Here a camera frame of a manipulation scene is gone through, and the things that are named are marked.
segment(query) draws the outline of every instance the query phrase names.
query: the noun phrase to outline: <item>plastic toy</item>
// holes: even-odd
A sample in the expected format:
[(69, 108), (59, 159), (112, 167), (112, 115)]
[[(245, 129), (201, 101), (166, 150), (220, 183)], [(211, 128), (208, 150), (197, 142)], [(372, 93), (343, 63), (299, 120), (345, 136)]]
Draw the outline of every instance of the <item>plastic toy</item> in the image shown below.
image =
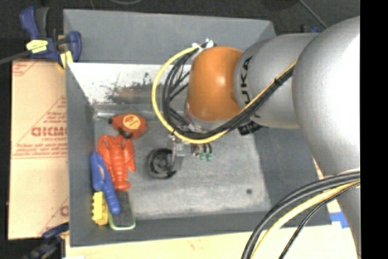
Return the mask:
[(98, 140), (97, 150), (108, 168), (115, 189), (129, 189), (131, 184), (127, 181), (128, 170), (136, 172), (135, 148), (131, 140), (124, 139), (122, 135), (103, 135)]

